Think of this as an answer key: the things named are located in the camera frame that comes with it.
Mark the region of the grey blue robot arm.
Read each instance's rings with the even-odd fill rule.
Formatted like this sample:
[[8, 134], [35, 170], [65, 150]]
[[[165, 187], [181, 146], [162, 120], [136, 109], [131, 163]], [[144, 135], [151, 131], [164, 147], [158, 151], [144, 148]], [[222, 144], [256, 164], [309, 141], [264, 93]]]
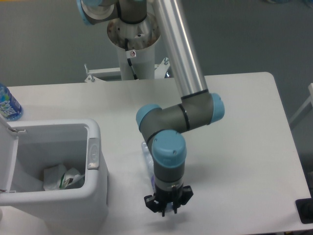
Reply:
[[106, 22], [124, 80], [154, 79], [154, 47], [163, 41], [176, 101], [168, 107], [145, 104], [136, 113], [152, 162], [153, 193], [144, 197], [152, 212], [176, 212], [193, 196], [184, 179], [187, 144], [183, 133], [224, 116], [218, 94], [209, 91], [179, 0], [79, 0], [83, 22]]

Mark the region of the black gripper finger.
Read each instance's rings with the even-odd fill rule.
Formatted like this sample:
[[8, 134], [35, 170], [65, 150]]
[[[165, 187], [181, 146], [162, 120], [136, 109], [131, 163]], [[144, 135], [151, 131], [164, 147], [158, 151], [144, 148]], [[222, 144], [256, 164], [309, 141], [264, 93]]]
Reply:
[[178, 208], [181, 205], [186, 205], [193, 195], [191, 186], [173, 187], [172, 202], [174, 214], [177, 214]]
[[161, 213], [161, 216], [165, 216], [165, 211], [167, 207], [167, 202], [160, 200], [156, 194], [147, 195], [144, 197], [144, 202], [147, 208], [149, 208], [154, 213]]

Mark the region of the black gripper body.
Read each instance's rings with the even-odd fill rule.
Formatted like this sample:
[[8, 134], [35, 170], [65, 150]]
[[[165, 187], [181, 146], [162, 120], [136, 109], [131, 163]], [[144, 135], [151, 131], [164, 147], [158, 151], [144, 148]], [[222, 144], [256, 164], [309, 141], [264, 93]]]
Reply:
[[169, 189], [162, 189], [160, 188], [159, 186], [155, 185], [155, 188], [156, 188], [156, 191], [155, 191], [155, 194], [156, 196], [162, 200], [162, 201], [165, 201], [167, 202], [167, 207], [166, 207], [166, 211], [168, 211], [168, 205], [170, 206], [170, 209], [173, 210], [173, 202], [172, 202], [172, 188], [173, 187], [181, 187], [181, 186], [170, 186]]

